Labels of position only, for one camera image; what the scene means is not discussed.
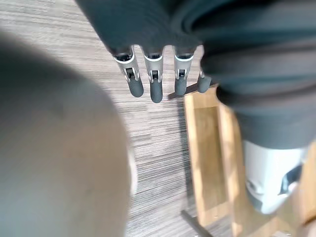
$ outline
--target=robotic finger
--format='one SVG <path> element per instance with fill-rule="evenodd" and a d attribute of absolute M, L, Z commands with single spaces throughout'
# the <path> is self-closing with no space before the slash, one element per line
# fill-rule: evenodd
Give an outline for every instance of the robotic finger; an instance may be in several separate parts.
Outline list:
<path fill-rule="evenodd" d="M 196 48 L 174 47 L 174 91 L 177 95 L 184 95 L 187 89 L 187 78 Z"/>
<path fill-rule="evenodd" d="M 197 91 L 200 93 L 205 93 L 208 90 L 211 84 L 211 81 L 212 81 L 211 77 L 206 76 L 204 72 L 201 70 L 199 72 L 199 76 L 197 79 Z"/>
<path fill-rule="evenodd" d="M 122 73 L 125 75 L 130 93 L 135 97 L 141 97 L 144 93 L 143 84 L 139 75 L 138 64 L 134 47 L 125 47 L 108 50 L 113 55 Z"/>
<path fill-rule="evenodd" d="M 150 96 L 154 103 L 162 100 L 163 48 L 142 48 L 150 82 Z"/>

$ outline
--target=gray fabric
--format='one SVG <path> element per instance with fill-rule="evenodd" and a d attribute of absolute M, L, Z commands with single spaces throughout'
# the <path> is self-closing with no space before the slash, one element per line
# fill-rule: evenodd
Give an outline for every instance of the gray fabric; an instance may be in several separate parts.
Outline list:
<path fill-rule="evenodd" d="M 95 80 L 117 105 L 134 149 L 139 178 L 127 236 L 193 237 L 195 232 L 180 217 L 184 208 L 196 215 L 184 105 L 182 99 L 166 100 L 174 92 L 171 47 L 164 51 L 164 98 L 154 104 L 140 48 L 135 51 L 144 95 L 134 98 L 116 62 L 72 0 L 0 0 L 0 27 Z M 201 55 L 198 48 L 188 85 L 197 81 Z M 232 236 L 229 217 L 208 230 L 215 237 Z"/>

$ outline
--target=black fingertip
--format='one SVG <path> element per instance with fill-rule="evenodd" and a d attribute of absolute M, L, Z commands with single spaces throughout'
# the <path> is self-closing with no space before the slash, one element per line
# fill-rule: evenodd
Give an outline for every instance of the black fingertip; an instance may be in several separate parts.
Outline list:
<path fill-rule="evenodd" d="M 130 93 L 135 97 L 141 97 L 144 94 L 144 88 L 142 84 L 142 80 L 135 80 L 135 78 L 131 78 L 130 82 L 128 83 L 128 87 Z"/>
<path fill-rule="evenodd" d="M 205 93 L 211 84 L 211 77 L 201 77 L 199 76 L 197 79 L 197 91 L 200 93 Z"/>
<path fill-rule="evenodd" d="M 176 79 L 174 81 L 174 92 L 176 95 L 184 95 L 187 90 L 187 80 L 185 80 L 183 77 L 180 77 L 179 79 Z"/>
<path fill-rule="evenodd" d="M 159 103 L 162 100 L 162 82 L 154 80 L 150 83 L 150 97 L 154 103 Z"/>

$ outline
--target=gray carpet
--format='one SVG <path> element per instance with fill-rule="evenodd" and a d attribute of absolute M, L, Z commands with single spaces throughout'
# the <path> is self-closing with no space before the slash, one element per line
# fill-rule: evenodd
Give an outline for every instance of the gray carpet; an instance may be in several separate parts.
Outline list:
<path fill-rule="evenodd" d="M 144 95 L 134 98 L 118 66 L 72 0 L 0 0 L 0 27 L 95 80 L 109 92 L 124 118 L 138 168 L 127 235 L 193 237 L 180 211 L 195 215 L 188 140 L 182 99 L 168 101 L 174 91 L 173 54 L 164 50 L 164 99 L 151 102 L 145 63 L 136 55 Z M 188 85 L 197 81 L 202 48 L 195 53 Z M 215 237 L 230 237 L 229 217 L 210 227 Z"/>

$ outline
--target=robotic hand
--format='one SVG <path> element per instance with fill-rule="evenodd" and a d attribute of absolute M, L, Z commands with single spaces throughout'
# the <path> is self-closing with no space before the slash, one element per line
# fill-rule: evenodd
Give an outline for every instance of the robotic hand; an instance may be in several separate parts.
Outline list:
<path fill-rule="evenodd" d="M 76 0 L 143 94 L 131 45 L 143 48 L 152 100 L 162 99 L 162 49 L 174 46 L 175 92 L 183 95 L 193 53 L 204 46 L 199 91 L 238 119 L 246 191 L 270 214 L 297 186 L 316 134 L 316 2 L 313 0 Z"/>

